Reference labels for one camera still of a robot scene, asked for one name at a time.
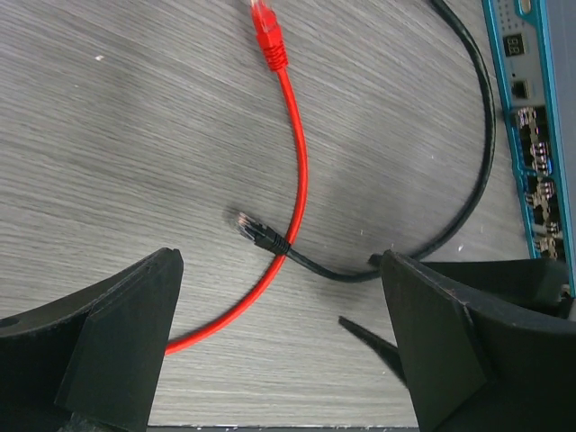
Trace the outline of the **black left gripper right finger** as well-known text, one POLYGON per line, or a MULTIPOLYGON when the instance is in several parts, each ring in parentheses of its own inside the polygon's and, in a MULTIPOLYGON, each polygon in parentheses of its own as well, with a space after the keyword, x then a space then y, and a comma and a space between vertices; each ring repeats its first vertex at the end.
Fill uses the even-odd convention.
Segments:
POLYGON ((383 254, 421 430, 574 430, 575 324, 542 311, 566 275, 550 259, 420 263, 383 254))

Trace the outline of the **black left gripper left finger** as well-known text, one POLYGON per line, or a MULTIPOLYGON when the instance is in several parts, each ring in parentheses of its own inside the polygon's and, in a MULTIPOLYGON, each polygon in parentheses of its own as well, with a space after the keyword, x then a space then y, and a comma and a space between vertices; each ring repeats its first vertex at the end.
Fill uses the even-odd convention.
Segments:
POLYGON ((161 248, 78 292, 1 320, 1 429, 60 431, 72 419, 144 431, 184 261, 161 248))

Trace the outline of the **grey blue network switch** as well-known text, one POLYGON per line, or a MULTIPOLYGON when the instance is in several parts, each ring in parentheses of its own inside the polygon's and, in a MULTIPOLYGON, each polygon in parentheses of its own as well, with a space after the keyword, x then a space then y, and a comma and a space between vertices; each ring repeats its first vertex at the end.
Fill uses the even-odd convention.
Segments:
POLYGON ((482 4, 532 258, 575 284, 575 2, 482 4))

